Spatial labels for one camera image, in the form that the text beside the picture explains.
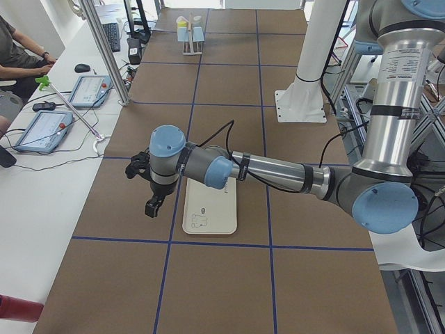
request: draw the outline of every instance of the robotic arm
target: robotic arm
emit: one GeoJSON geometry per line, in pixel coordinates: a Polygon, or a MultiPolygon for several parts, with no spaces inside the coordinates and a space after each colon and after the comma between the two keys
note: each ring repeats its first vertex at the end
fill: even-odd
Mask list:
{"type": "Polygon", "coordinates": [[[243,181],[251,175],[338,205],[372,232],[408,226],[418,203],[406,161],[430,53],[445,38],[444,19],[442,0],[360,1],[356,40],[362,45],[377,41],[383,56],[363,157],[352,168],[313,168],[240,152],[230,157],[221,148],[186,143],[180,129],[164,125],[126,169],[128,178],[140,175],[150,181],[154,195],[145,213],[157,216],[179,175],[217,189],[228,177],[243,181]]]}

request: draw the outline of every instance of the white desk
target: white desk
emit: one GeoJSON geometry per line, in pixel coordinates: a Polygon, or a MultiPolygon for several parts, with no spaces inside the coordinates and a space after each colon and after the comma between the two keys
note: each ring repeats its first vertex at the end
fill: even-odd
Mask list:
{"type": "MultiPolygon", "coordinates": [[[[122,14],[114,9],[111,13],[122,14]]],[[[113,21],[110,12],[102,21],[113,21]]],[[[124,33],[121,51],[114,53],[118,67],[124,65],[122,59],[127,59],[125,38],[124,33]]],[[[97,74],[107,73],[86,23],[49,73],[51,82],[59,90],[73,88],[80,75],[74,72],[77,63],[90,65],[97,74]]],[[[48,93],[52,93],[51,90],[36,91],[32,98],[48,93]]],[[[44,100],[61,103],[56,96],[44,100]]],[[[96,129],[99,133],[113,132],[121,110],[118,100],[116,91],[111,90],[106,102],[97,109],[99,123],[96,129]]],[[[25,128],[30,123],[35,115],[32,105],[18,115],[11,129],[25,128]]],[[[90,124],[96,121],[92,112],[86,119],[90,124]]],[[[78,148],[87,132],[83,123],[76,122],[58,150],[78,148]]],[[[15,144],[19,134],[9,137],[15,144]]],[[[95,156],[93,141],[94,136],[89,134],[81,149],[75,152],[56,152],[48,156],[14,155],[17,164],[39,169],[95,156]]],[[[100,152],[104,151],[107,142],[99,144],[100,152]]],[[[5,138],[0,140],[0,145],[9,146],[5,138]]],[[[40,172],[15,166],[0,167],[0,294],[45,303],[101,160],[90,159],[40,172]]],[[[29,334],[34,327],[35,324],[0,319],[0,333],[29,334]]]]}

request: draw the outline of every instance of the white pole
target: white pole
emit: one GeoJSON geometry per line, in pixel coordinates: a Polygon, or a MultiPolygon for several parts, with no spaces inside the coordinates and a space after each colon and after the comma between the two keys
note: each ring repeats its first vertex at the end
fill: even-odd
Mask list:
{"type": "Polygon", "coordinates": [[[326,122],[320,78],[348,0],[315,0],[295,80],[275,91],[278,122],[326,122]]]}

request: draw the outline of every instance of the keyboard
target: keyboard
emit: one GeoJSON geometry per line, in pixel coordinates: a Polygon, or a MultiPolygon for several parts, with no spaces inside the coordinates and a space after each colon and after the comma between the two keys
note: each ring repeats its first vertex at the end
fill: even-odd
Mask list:
{"type": "Polygon", "coordinates": [[[120,36],[119,36],[119,26],[117,23],[105,23],[102,24],[104,27],[106,38],[111,47],[111,51],[120,51],[120,36]]]}

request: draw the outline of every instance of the grey chair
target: grey chair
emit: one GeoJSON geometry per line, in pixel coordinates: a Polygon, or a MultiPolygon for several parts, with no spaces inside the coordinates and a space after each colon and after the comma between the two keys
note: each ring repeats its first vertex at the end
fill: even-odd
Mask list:
{"type": "Polygon", "coordinates": [[[0,81],[0,115],[11,122],[23,108],[23,101],[9,90],[15,85],[14,80],[0,81]]]}

